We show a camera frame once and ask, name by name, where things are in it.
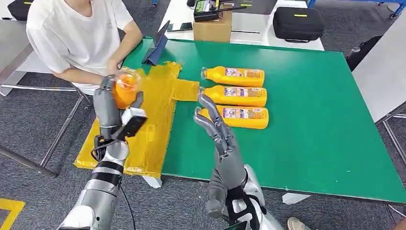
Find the white t-shirt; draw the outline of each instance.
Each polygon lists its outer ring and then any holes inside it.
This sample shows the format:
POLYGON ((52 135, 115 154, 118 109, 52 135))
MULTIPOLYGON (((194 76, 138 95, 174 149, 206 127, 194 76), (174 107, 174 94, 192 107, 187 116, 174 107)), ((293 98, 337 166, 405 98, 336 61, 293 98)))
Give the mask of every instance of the white t-shirt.
MULTIPOLYGON (((106 76, 107 61, 120 45, 118 29, 133 20, 121 0, 92 0, 85 17, 64 0, 35 0, 28 12, 27 35, 40 59, 54 72, 71 66, 106 76)), ((98 85, 74 83, 86 94, 98 85)))

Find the black case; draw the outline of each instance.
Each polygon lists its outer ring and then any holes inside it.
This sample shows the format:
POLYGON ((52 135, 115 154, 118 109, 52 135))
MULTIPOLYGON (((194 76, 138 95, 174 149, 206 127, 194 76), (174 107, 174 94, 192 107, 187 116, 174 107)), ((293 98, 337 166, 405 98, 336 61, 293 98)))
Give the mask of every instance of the black case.
POLYGON ((277 38, 291 42, 317 40, 324 32, 325 24, 316 9, 278 7, 273 17, 273 29, 277 38))
POLYGON ((28 10, 30 9, 33 0, 15 0, 8 5, 8 9, 12 16, 18 21, 26 21, 28 10))

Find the yellow tape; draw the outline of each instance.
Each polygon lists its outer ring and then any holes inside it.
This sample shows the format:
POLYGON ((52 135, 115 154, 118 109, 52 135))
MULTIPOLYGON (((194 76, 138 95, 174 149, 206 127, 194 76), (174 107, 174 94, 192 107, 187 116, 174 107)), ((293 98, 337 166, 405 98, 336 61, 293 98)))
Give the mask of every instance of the yellow tape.
POLYGON ((25 203, 23 201, 0 198, 0 209, 10 211, 9 215, 0 227, 0 230, 9 230, 11 228, 12 224, 23 209, 24 205, 25 203))
MULTIPOLYGON (((151 68, 148 76, 141 76, 140 90, 144 92, 142 108, 148 120, 132 138, 127 138, 130 154, 125 161, 124 173, 159 178, 169 142, 169 132, 175 112, 176 100, 197 101, 199 83, 179 80, 181 67, 175 62, 151 68)), ((99 122, 95 120, 88 136, 73 162, 78 168, 92 169, 97 162, 90 155, 94 148, 94 136, 99 135, 99 122)))
POLYGON ((200 83, 191 80, 176 80, 172 88, 172 99, 177 101, 196 102, 200 83))

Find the floor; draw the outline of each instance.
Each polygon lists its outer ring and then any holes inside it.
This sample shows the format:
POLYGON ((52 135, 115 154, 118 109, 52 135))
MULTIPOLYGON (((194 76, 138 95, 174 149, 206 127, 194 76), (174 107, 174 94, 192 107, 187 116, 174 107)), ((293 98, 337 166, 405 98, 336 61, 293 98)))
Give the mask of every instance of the floor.
MULTIPOLYGON (((156 31, 168 6, 161 0, 153 8, 149 0, 124 0, 144 35, 156 31)), ((326 50, 344 54, 360 42, 383 34, 393 21, 390 11, 371 2, 319 0, 316 3, 326 21, 322 38, 326 50)), ((28 73, 23 85, 69 86, 48 74, 28 73)), ((53 138, 65 121, 78 95, 73 92, 34 92, 13 90, 0 97, 1 144, 40 162, 53 138)), ((16 219, 13 230, 55 229, 73 207, 83 188, 89 170, 78 169, 72 162, 77 156, 95 118, 92 108, 82 103, 62 141, 51 158, 48 168, 58 172, 56 179, 48 179, 0 156, 0 197, 26 202, 16 219)), ((406 120, 393 118, 393 129, 406 148, 406 120)), ((378 130, 389 154, 406 183, 406 168, 382 125, 378 130)), ((204 213, 207 184, 163 178, 161 189, 149 187, 138 176, 126 176, 124 188, 135 211, 139 230, 219 230, 226 227, 220 219, 210 219, 204 213)), ((283 193, 264 191, 266 206, 286 227, 286 220, 296 216, 310 228, 319 230, 388 230, 399 221, 399 215, 387 206, 352 200, 312 196, 296 205, 282 203, 283 193)), ((7 212, 0 212, 0 222, 7 212)), ((112 229, 131 229, 128 207, 120 197, 112 229)))

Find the green table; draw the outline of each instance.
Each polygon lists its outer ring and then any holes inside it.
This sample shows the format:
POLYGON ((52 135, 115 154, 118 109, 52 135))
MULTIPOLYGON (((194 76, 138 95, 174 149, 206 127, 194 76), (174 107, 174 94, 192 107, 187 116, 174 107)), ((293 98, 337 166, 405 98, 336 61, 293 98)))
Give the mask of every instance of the green table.
MULTIPOLYGON (((141 67, 152 39, 125 60, 141 67)), ((160 62, 182 63, 179 78, 200 81, 201 67, 263 69, 269 125, 234 128, 244 162, 265 188, 406 204, 406 192, 341 53, 169 40, 160 62)), ((193 122, 197 103, 177 102, 162 174, 208 180, 214 143, 193 122)))

